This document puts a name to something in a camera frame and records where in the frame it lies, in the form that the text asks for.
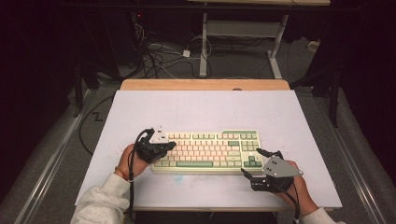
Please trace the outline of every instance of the green space bar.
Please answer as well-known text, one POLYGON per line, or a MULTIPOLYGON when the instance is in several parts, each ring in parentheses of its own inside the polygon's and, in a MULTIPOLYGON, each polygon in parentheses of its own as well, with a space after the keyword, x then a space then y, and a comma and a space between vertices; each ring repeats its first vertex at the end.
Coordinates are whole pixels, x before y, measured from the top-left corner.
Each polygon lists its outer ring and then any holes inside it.
POLYGON ((177 167, 213 167, 213 161, 178 161, 177 167))

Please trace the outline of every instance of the white sleeve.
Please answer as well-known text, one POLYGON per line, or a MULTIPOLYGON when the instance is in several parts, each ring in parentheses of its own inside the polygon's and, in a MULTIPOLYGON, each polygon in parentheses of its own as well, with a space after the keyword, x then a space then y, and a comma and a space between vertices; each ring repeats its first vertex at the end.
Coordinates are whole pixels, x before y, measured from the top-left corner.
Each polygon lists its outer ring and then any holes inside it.
POLYGON ((79 199, 71 223, 121 223, 129 207, 131 184, 111 174, 102 187, 88 189, 79 199))
POLYGON ((317 211, 301 217, 300 221, 303 224, 345 224, 345 222, 334 222, 323 208, 319 208, 317 211))

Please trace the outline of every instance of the green and white keyboard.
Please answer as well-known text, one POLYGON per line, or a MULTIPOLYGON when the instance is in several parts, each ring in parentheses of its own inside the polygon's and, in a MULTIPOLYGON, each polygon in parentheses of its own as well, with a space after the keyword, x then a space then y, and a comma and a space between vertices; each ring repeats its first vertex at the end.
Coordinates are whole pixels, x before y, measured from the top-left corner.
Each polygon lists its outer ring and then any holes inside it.
POLYGON ((167 133, 177 145, 152 165, 155 173, 241 174, 241 168, 262 174, 263 158, 257 131, 167 133))

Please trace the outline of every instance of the desk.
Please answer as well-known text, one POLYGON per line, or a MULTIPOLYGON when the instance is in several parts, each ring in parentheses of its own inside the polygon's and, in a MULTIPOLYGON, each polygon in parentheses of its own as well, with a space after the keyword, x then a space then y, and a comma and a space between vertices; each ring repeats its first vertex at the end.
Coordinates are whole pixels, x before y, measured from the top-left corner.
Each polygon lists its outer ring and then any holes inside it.
MULTIPOLYGON (((191 128, 219 132, 238 127, 255 128, 263 148, 281 150, 286 159, 297 161, 319 206, 341 207, 294 91, 287 90, 283 80, 272 81, 125 80, 110 109, 78 198, 89 187, 104 183, 124 148, 146 128, 162 125, 165 132, 191 128), (230 91, 234 88, 244 91, 230 91)), ((134 187, 134 209, 140 211, 289 209, 272 193, 253 191, 242 174, 154 174, 148 168, 135 179, 134 187)))
MULTIPOLYGON (((330 0, 189 0, 193 2, 209 3, 237 3, 256 5, 286 5, 286 6, 328 6, 330 0)), ((203 17, 202 53, 200 62, 200 77, 206 77, 207 64, 207 36, 208 35, 232 35, 252 37, 274 37, 275 42, 272 50, 268 50, 268 60, 271 65, 274 78, 282 78, 276 62, 276 53, 282 40, 283 32, 289 15, 283 15, 281 22, 257 22, 257 21, 210 21, 207 13, 203 17)))

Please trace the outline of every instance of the person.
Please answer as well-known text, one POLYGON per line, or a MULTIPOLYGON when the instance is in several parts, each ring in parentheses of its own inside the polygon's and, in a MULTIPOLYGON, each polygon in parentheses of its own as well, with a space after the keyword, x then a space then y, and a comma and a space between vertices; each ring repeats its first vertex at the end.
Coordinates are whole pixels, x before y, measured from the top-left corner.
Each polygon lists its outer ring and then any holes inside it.
MULTIPOLYGON (((134 145, 129 145, 124 149, 120 162, 114 173, 110 174, 102 187, 92 187, 88 189, 79 199, 71 223, 121 223, 123 213, 129 207, 129 176, 128 155, 133 150, 134 145)), ((139 159, 137 153, 134 154, 134 177, 139 176, 150 164, 139 159)), ((300 223, 304 224, 342 224, 344 222, 334 222, 323 208, 319 208, 309 195, 305 180, 301 176, 294 177, 294 186, 288 189, 288 193, 299 200, 300 223)), ((294 208, 294 203, 283 193, 277 193, 285 203, 294 208)))

